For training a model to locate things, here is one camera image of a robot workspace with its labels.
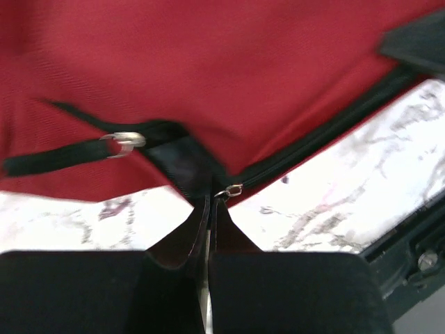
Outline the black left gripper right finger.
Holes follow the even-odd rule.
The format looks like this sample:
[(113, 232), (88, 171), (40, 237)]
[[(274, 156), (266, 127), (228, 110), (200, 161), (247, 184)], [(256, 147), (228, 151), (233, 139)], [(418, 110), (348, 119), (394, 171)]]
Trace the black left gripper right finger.
[(215, 333), (391, 333), (368, 263), (333, 252), (264, 252), (214, 202), (209, 290)]

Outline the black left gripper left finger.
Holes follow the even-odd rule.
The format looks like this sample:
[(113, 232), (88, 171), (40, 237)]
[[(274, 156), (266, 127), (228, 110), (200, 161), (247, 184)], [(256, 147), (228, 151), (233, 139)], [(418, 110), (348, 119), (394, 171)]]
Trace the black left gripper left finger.
[(204, 333), (209, 199), (1, 194), (2, 333)]

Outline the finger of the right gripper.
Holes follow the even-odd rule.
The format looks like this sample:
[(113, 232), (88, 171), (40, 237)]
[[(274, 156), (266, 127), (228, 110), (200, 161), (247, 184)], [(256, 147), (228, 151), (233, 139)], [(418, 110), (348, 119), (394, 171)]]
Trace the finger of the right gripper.
[(444, 74), (444, 10), (385, 33), (380, 53), (422, 72)]

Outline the red backpack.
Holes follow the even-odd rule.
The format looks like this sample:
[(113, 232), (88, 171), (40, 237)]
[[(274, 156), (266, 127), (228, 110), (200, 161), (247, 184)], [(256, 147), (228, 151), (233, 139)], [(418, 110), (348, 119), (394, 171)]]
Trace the red backpack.
[(413, 87), (383, 35), (443, 1), (2, 1), (1, 189), (247, 198)]

